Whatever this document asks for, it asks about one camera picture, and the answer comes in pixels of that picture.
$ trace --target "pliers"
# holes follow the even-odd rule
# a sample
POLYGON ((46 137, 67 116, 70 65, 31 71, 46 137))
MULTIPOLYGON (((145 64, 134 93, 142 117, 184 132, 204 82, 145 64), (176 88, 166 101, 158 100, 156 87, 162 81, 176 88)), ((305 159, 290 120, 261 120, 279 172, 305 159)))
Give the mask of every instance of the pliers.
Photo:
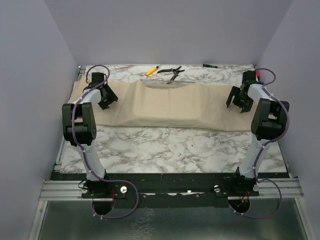
POLYGON ((172 76, 172 78, 166 83, 166 84, 170 84, 171 81, 175 80, 176 77, 178 77, 179 73, 184 72, 185 70, 179 70, 182 66, 179 66, 178 68, 174 69, 174 68, 170 68, 170 69, 162 69, 159 70, 157 73, 169 73, 169 72, 173 72, 174 75, 172 76))

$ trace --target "marble surface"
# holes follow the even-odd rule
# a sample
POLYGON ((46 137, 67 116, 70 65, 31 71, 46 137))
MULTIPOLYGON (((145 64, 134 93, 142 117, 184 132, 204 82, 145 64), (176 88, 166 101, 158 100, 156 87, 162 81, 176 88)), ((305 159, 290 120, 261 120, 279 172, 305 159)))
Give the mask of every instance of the marble surface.
MULTIPOLYGON (((110 81, 169 80, 170 73, 145 73, 154 65, 114 65, 110 81)), ((159 69, 176 68, 161 65, 159 69)), ((241 85, 242 73, 252 65, 220 65, 219 68, 182 66, 176 81, 241 85)), ((97 67, 95 72, 106 72, 97 67)), ((170 127, 97 126, 96 149, 108 173, 230 173, 243 161, 250 146, 250 132, 223 132, 170 127)), ((78 152, 65 142, 61 173, 85 173, 78 152)), ((283 173, 286 167, 277 143, 261 164, 260 172, 283 173)))

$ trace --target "gray floor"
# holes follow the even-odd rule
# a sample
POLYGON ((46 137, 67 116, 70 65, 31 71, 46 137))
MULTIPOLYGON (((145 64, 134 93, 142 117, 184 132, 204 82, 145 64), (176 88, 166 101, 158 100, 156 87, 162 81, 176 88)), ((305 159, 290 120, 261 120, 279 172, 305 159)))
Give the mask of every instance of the gray floor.
MULTIPOLYGON (((277 200, 252 200, 248 214, 268 215, 277 200)), ((115 209, 113 214, 124 213, 115 209)), ((229 208, 139 208, 119 220, 93 217, 91 202, 49 202, 40 240, 306 240, 294 199, 275 217, 253 220, 229 208)))

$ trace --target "brown fabric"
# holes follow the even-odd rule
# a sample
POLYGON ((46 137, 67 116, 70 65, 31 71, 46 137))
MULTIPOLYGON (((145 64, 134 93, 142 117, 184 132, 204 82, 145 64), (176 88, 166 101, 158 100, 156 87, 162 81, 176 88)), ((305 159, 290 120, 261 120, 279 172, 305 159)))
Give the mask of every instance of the brown fabric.
MULTIPOLYGON (((106 110, 93 106, 97 125, 249 131, 256 108, 241 114, 233 104, 227 108, 231 85, 195 83, 171 89, 149 88, 141 81, 108 85, 119 100, 106 110)), ((69 102, 77 100, 86 86, 84 78, 76 82, 69 102)))

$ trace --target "yellow tool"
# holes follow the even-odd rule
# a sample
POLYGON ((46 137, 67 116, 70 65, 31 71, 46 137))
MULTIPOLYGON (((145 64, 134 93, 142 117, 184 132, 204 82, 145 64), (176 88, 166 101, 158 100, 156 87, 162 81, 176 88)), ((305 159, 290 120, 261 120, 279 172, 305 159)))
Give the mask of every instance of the yellow tool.
POLYGON ((151 74, 153 74, 155 71, 157 71, 157 69, 159 68, 159 66, 156 66, 155 68, 152 68, 150 71, 148 71, 145 75, 150 76, 151 74))

